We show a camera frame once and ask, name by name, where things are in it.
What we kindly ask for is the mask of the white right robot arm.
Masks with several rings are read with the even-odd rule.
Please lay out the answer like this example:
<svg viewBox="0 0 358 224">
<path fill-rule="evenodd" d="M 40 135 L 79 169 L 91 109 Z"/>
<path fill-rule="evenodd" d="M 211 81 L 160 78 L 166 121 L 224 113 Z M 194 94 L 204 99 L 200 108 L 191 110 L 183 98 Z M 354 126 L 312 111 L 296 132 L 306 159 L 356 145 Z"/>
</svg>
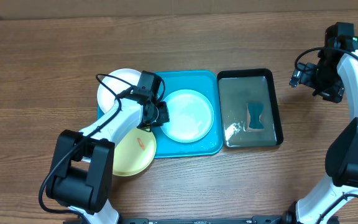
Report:
<svg viewBox="0 0 358 224">
<path fill-rule="evenodd" d="M 327 150 L 325 175 L 304 198 L 293 202 L 282 223 L 338 223 L 335 213 L 358 198 L 358 36 L 351 23 L 337 22 L 325 31 L 324 45 L 314 48 L 317 64 L 295 61 L 290 86 L 339 103 L 347 98 L 349 124 Z"/>
</svg>

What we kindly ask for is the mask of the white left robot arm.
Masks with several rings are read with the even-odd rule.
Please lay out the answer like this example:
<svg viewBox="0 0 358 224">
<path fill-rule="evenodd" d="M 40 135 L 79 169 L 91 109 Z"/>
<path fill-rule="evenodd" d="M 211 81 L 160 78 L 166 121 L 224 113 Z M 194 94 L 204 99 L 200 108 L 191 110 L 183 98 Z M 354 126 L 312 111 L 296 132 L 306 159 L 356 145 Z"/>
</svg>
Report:
<svg viewBox="0 0 358 224">
<path fill-rule="evenodd" d="M 169 121 L 162 100 L 165 82 L 155 73 L 138 72 L 135 83 L 97 74 L 99 84 L 113 95 L 113 106 L 80 131 L 64 130 L 57 138 L 50 171 L 39 190 L 40 207 L 48 213 L 76 215 L 80 223 L 120 222 L 109 201 L 114 148 L 134 128 L 151 132 Z"/>
</svg>

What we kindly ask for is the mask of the light blue plate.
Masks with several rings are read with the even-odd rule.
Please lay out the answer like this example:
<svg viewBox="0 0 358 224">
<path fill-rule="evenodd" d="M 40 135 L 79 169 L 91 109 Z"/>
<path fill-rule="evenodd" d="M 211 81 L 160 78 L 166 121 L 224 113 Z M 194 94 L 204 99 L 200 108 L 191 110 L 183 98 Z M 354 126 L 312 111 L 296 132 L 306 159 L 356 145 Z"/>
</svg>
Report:
<svg viewBox="0 0 358 224">
<path fill-rule="evenodd" d="M 167 104 L 169 122 L 162 126 L 163 133 L 180 143 L 196 142 L 205 137 L 214 122 L 211 102 L 198 91 L 177 90 L 170 93 Z"/>
</svg>

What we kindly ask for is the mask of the yellow plate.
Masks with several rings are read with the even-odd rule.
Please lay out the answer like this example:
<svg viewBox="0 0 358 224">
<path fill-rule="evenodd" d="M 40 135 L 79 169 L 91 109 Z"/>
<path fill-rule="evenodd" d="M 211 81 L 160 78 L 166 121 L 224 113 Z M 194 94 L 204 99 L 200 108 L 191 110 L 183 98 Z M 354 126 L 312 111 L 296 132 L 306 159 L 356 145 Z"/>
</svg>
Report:
<svg viewBox="0 0 358 224">
<path fill-rule="evenodd" d="M 156 149 L 153 133 L 132 129 L 115 147 L 112 174 L 128 177 L 141 173 L 152 163 Z"/>
</svg>

